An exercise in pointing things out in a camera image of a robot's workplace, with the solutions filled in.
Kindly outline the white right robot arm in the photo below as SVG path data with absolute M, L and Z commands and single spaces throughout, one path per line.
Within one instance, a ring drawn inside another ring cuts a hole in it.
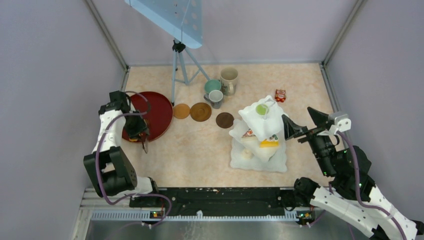
M 298 125 L 282 115 L 284 137 L 308 143 L 322 174 L 331 181 L 323 187 L 310 178 L 298 178 L 294 202 L 321 208 L 371 240 L 414 240 L 423 235 L 423 222 L 398 211 L 369 176 L 371 161 L 345 134 L 352 127 L 348 114 L 327 114 L 312 107 L 307 110 L 315 128 Z

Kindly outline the clear plastic tongs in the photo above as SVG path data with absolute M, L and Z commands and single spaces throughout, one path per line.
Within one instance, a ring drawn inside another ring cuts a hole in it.
M 150 136 L 149 130 L 141 132 L 138 136 L 139 136 L 138 142 L 142 144 L 142 148 L 143 148 L 144 152 L 147 154 L 148 153 L 149 136 Z

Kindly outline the white cream puff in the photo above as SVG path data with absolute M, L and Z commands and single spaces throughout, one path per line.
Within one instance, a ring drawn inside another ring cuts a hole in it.
M 253 153 L 252 153 L 249 149 L 247 149 L 247 148 L 244 148 L 244 149 L 241 151 L 240 155 L 241 155 L 241 157 L 242 157 L 244 160 L 250 160 L 250 159 L 252 159 L 252 157 L 254 156 L 254 155 L 253 155 Z

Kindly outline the round green macaron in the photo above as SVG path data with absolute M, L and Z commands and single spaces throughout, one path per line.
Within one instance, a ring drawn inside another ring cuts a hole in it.
M 266 116 L 269 112 L 270 107 L 264 103 L 258 104 L 255 108 L 255 111 L 260 116 Z

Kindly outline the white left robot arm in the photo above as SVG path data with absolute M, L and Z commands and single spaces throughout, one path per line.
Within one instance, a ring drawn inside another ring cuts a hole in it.
M 122 134 L 141 141 L 147 149 L 150 130 L 144 115 L 150 112 L 151 103 L 141 93 L 147 104 L 145 111 L 139 111 L 131 101 L 127 91 L 109 93 L 109 102 L 98 111 L 100 130 L 92 153 L 84 156 L 83 165 L 89 179 L 101 198 L 107 199 L 124 193 L 130 196 L 141 195 L 141 200 L 149 207 L 160 202 L 160 193 L 151 177 L 139 177 L 129 158 L 122 149 Z

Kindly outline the yellow cheesecake slice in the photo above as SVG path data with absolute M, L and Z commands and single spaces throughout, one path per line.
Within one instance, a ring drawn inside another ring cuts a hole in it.
M 260 148 L 272 148 L 272 147 L 278 147 L 279 144 L 279 138 L 277 135 L 272 135 L 271 137 L 263 140 L 260 142 L 259 147 Z

